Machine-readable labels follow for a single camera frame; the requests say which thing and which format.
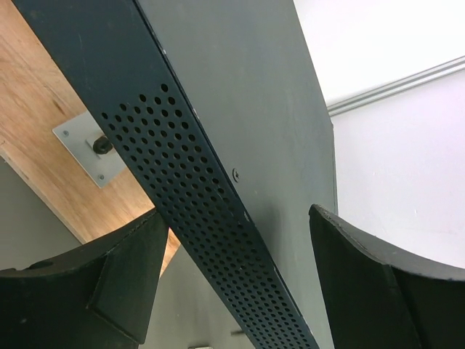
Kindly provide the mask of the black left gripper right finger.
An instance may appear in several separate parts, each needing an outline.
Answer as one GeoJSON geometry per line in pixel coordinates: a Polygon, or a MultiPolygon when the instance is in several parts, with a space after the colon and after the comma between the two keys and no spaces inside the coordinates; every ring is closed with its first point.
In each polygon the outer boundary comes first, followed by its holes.
{"type": "Polygon", "coordinates": [[[310,234],[335,348],[463,348],[464,269],[314,204],[310,234]]]}

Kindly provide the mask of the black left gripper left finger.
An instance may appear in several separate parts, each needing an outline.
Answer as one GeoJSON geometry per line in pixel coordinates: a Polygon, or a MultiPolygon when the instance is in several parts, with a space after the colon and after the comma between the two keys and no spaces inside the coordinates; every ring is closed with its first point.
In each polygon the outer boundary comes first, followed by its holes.
{"type": "Polygon", "coordinates": [[[1,272],[3,348],[138,348],[169,227],[155,210],[87,244],[1,272]]]}

